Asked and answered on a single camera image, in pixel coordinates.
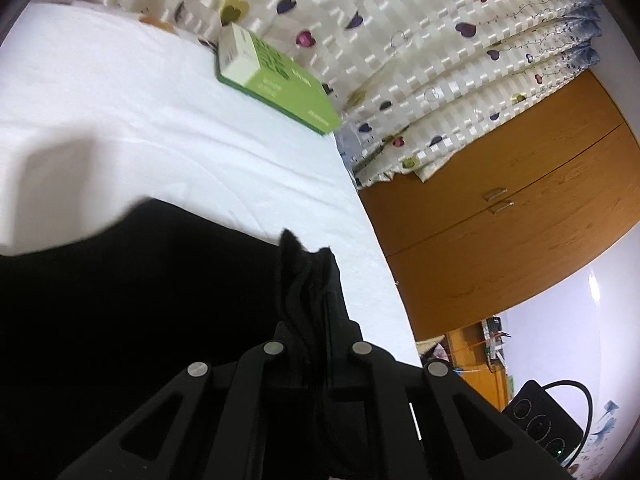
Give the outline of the white heart pattern curtain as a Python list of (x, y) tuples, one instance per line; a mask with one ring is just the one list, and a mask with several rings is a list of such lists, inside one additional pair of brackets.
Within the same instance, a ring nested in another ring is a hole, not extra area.
[(360, 188), (431, 177), (598, 62), (599, 0), (80, 0), (206, 42), (240, 25), (316, 76)]

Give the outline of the black pants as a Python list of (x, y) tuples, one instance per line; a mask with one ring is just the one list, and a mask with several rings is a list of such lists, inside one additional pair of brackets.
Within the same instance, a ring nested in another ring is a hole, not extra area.
[(341, 301), (307, 252), (145, 200), (99, 234), (1, 260), (1, 474), (54, 479), (196, 361), (235, 362)]

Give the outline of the green and white box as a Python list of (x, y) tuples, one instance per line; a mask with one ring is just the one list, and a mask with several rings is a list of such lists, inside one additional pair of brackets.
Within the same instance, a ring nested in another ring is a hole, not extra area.
[(328, 134), (341, 125), (318, 79), (237, 24), (227, 26), (218, 40), (216, 76), (316, 133)]

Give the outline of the black device with rings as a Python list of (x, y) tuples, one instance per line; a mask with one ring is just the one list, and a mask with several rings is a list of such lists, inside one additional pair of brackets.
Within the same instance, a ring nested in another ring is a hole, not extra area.
[(584, 433), (573, 417), (533, 379), (503, 409), (503, 415), (562, 463), (578, 447)]

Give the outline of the blue cloth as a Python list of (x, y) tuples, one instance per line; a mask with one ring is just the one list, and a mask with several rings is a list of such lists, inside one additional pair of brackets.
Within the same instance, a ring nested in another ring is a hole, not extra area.
[(362, 147), (358, 134), (352, 126), (344, 125), (334, 131), (335, 145), (347, 171), (352, 172), (361, 154)]

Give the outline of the white towel table cover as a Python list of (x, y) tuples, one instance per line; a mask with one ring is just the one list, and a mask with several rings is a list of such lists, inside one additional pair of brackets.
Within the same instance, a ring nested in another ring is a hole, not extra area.
[(332, 136), (221, 84), (197, 41), (33, 3), (1, 46), (1, 246), (63, 245), (147, 197), (327, 247), (363, 337), (414, 364), (405, 307)]

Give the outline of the orange wooden wardrobe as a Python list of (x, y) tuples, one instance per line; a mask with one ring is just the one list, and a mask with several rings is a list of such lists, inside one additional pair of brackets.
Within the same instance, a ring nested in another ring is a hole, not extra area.
[(639, 147), (596, 76), (361, 198), (416, 339), (498, 314), (514, 382), (577, 379), (597, 406), (636, 406)]

